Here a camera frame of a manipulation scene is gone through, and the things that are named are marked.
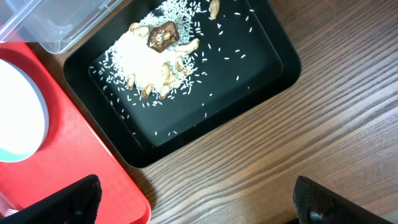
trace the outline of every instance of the container lid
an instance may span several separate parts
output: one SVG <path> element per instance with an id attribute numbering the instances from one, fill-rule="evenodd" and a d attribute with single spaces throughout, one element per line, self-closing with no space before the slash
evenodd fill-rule
<path id="1" fill-rule="evenodd" d="M 64 53 L 122 1 L 0 0 L 0 42 L 40 42 Z"/>

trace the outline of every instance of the pile of rice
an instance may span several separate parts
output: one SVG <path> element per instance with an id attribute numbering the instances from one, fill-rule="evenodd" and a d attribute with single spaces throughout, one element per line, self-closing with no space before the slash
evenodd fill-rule
<path id="1" fill-rule="evenodd" d="M 157 11 L 162 11 L 163 16 L 155 16 L 152 12 L 148 14 L 139 23 L 141 26 L 146 26 L 150 30 L 154 27 L 163 25 L 168 21 L 173 21 L 178 28 L 180 40 L 163 51 L 161 54 L 147 46 L 149 35 L 137 37 L 132 32 L 124 33 L 116 43 L 106 51 L 106 57 L 113 61 L 113 67 L 117 71 L 114 76 L 119 77 L 124 84 L 126 78 L 135 74 L 136 85 L 135 88 L 143 90 L 149 83 L 154 85 L 152 92 L 160 93 L 164 85 L 162 79 L 162 65 L 168 62 L 173 74 L 178 78 L 176 82 L 171 84 L 171 89 L 178 88 L 183 82 L 187 82 L 187 77 L 176 69 L 176 62 L 179 57 L 182 58 L 185 68 L 188 69 L 191 75 L 197 68 L 194 68 L 194 58 L 189 55 L 177 55 L 174 48 L 177 45 L 186 45 L 190 43 L 190 38 L 193 35 L 192 17 L 195 13 L 201 12 L 200 3 L 196 1 L 188 4 L 187 0 L 168 0 L 163 2 L 157 8 Z"/>

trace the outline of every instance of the brown wooden tabletop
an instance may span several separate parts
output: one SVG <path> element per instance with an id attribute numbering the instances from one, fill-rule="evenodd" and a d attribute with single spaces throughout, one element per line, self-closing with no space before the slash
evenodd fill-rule
<path id="1" fill-rule="evenodd" d="M 377 215 L 398 209 L 398 1 L 271 3 L 302 76 L 150 167 L 122 162 L 151 202 L 153 223 L 284 223 L 296 217 L 299 175 Z M 63 77 L 72 51 L 30 46 L 104 139 Z"/>

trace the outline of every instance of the red cutting board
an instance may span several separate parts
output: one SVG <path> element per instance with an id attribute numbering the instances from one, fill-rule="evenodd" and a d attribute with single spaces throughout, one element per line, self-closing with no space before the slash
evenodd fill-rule
<path id="1" fill-rule="evenodd" d="M 0 192 L 16 207 L 26 208 L 96 174 L 103 190 L 96 223 L 148 223 L 151 210 L 145 196 L 31 49 L 23 43 L 0 44 L 0 58 L 36 82 L 50 116 L 47 138 L 32 157 L 17 163 L 0 162 Z M 10 85 L 18 88 L 17 83 Z"/>

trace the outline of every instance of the black tray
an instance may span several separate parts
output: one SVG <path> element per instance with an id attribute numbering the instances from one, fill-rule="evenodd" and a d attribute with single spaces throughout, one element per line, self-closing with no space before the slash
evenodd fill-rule
<path id="1" fill-rule="evenodd" d="M 104 80 L 89 74 L 88 68 L 102 60 L 104 52 L 133 22 L 140 21 L 162 2 L 134 0 L 72 54 L 64 66 L 71 88 L 126 162 L 134 167 L 148 166 L 286 90 L 301 72 L 300 59 L 268 1 L 221 0 L 216 21 L 210 21 L 208 14 L 194 18 L 201 22 L 205 34 L 197 36 L 201 46 L 195 52 L 201 56 L 203 51 L 208 59 L 202 63 L 199 56 L 195 74 L 208 75 L 192 75 L 192 81 L 202 83 L 195 83 L 190 95 L 177 90 L 174 100 L 161 101 L 163 106 L 143 108 L 141 103 L 152 104 L 155 97 L 139 101 L 138 96 L 133 96 L 137 91 L 118 91 L 113 85 L 103 91 Z M 207 9 L 207 4 L 202 0 L 202 10 Z M 134 101 L 128 101 L 127 95 Z"/>

